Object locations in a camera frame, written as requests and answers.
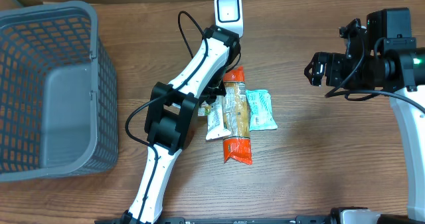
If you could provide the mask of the green snack packet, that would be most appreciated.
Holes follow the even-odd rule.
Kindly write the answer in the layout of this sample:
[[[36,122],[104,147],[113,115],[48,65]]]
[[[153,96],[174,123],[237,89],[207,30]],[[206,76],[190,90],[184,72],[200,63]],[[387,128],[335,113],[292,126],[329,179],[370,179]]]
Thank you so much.
[[[198,109],[198,116],[208,116],[211,112],[211,105],[203,102]]]

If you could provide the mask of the orange noodle package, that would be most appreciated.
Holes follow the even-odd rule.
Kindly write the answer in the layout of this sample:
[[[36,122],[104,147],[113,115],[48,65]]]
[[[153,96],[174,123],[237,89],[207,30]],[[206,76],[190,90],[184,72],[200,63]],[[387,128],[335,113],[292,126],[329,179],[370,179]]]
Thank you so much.
[[[224,161],[234,159],[252,165],[249,130],[249,107],[246,97],[244,68],[242,66],[226,73],[224,78],[224,124],[230,135],[223,140]]]

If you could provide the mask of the white tube with gold cap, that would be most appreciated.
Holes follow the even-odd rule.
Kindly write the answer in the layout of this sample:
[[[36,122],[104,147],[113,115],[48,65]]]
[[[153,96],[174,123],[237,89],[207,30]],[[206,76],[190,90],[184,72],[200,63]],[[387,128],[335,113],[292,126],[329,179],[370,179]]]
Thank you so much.
[[[231,135],[231,131],[224,123],[223,99],[223,96],[217,96],[215,102],[211,104],[211,110],[207,117],[206,140],[215,140]]]

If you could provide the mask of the teal tissue packet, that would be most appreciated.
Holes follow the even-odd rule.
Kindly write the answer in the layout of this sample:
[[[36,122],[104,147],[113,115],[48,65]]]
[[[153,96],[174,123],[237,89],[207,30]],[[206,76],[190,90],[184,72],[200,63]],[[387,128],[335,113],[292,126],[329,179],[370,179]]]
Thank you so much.
[[[272,99],[267,90],[247,90],[250,107],[250,131],[276,130],[272,113]]]

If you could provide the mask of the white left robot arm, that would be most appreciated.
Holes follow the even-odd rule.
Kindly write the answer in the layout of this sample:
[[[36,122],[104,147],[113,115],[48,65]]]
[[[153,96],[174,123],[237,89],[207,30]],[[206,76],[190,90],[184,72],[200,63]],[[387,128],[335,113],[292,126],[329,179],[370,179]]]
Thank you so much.
[[[148,155],[136,198],[120,223],[155,223],[160,218],[173,166],[193,138],[199,106],[225,94],[222,79],[240,56],[243,30],[240,11],[217,11],[215,23],[199,31],[200,48],[186,68],[168,84],[158,82],[149,102],[129,115],[147,110]]]

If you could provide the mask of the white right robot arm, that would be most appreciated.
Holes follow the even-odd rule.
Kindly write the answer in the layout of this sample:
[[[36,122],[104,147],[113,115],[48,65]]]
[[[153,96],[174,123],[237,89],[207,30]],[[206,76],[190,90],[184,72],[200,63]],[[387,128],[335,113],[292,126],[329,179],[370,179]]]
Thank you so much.
[[[363,102],[386,96],[394,112],[408,174],[407,220],[424,221],[424,49],[355,49],[315,53],[304,74],[326,97]]]

